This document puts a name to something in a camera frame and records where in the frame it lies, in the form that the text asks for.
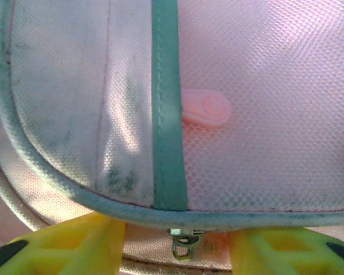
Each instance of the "green piping trim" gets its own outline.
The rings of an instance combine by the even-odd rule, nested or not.
[[[187,210],[177,0],[152,0],[154,208]]]

